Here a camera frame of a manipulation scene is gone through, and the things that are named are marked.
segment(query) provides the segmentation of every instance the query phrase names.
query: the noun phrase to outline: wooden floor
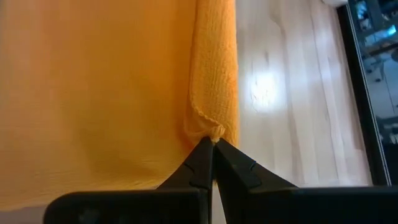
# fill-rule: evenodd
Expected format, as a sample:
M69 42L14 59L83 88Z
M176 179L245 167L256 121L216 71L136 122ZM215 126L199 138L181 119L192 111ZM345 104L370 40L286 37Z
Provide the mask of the wooden floor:
M335 10L320 0L236 0L236 10L240 149L301 187L369 185ZM213 198L213 223L224 223Z

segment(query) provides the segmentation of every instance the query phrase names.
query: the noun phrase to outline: towel fold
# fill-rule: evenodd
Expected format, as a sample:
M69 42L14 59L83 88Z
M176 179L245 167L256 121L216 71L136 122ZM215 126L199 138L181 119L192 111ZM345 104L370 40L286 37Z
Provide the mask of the towel fold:
M238 143L233 0L0 3L0 209L156 187Z

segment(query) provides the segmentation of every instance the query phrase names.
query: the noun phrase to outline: black frame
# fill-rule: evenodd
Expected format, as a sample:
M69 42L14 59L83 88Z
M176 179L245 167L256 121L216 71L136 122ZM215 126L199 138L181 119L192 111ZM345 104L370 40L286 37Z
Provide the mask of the black frame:
M358 51L358 43L355 28L353 27L352 9L349 5L337 9L341 33L347 55L349 74L361 123L366 154L374 185L392 185L389 171L384 157L383 148L379 139L379 131L374 117L368 88L366 86L365 71L361 56Z

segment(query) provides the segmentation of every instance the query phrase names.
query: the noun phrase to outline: orange fabric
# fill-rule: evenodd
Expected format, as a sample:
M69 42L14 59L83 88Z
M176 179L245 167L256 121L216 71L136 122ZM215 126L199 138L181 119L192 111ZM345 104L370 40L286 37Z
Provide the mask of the orange fabric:
M0 209L155 187L238 140L233 0L0 2Z

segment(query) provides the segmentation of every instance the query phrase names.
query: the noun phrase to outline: microfiber cloth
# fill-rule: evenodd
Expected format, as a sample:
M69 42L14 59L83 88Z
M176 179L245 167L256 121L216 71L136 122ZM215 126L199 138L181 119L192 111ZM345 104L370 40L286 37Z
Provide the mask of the microfiber cloth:
M0 2L0 209L157 187L238 144L233 0Z

